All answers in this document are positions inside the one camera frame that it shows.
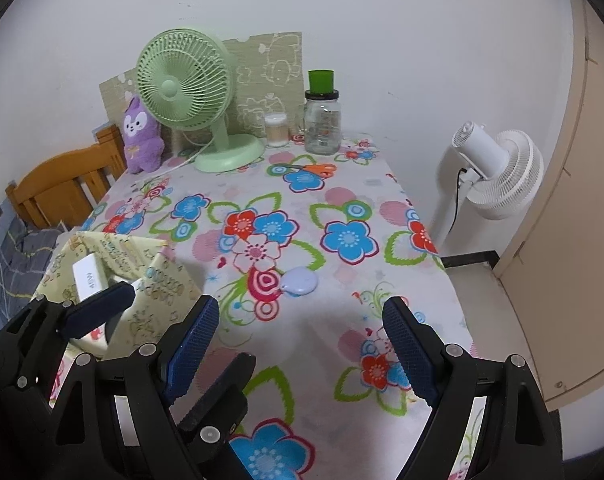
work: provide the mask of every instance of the fan base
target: fan base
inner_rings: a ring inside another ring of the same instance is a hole
[[[223,173],[253,162],[264,153],[264,144],[249,134],[228,136],[228,148],[218,152],[214,144],[202,150],[193,165],[204,173]]]

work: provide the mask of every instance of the floor baseboard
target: floor baseboard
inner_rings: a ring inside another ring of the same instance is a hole
[[[496,266],[500,257],[495,251],[482,251],[481,253],[456,254],[455,256],[442,256],[442,265],[445,269],[449,267],[461,267],[464,265],[481,264],[487,262],[491,268]]]

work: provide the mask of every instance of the door frame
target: door frame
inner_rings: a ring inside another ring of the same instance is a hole
[[[556,188],[560,179],[562,168],[566,157],[569,155],[571,143],[578,127],[582,104],[584,102],[584,91],[586,89],[587,60],[589,59],[589,36],[586,22],[586,1],[570,0],[573,15],[573,69],[571,72],[571,83],[569,95],[566,102],[566,110],[560,133],[557,137],[556,148],[546,167],[542,184],[533,198],[520,227],[513,235],[509,245],[506,247],[493,273],[499,278],[514,258],[518,257],[520,249],[527,241],[528,235],[535,227],[542,215],[546,204],[551,198],[551,193]]]

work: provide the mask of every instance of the small glass jar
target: small glass jar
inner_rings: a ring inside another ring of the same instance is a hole
[[[340,93],[304,95],[304,148],[314,155],[334,155],[342,142]]]
[[[288,144],[288,119],[283,112],[264,115],[264,131],[269,146],[279,148]]]

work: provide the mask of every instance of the wooden door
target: wooden door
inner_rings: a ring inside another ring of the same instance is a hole
[[[588,6],[584,101],[559,181],[500,276],[550,409],[604,384],[604,24]]]

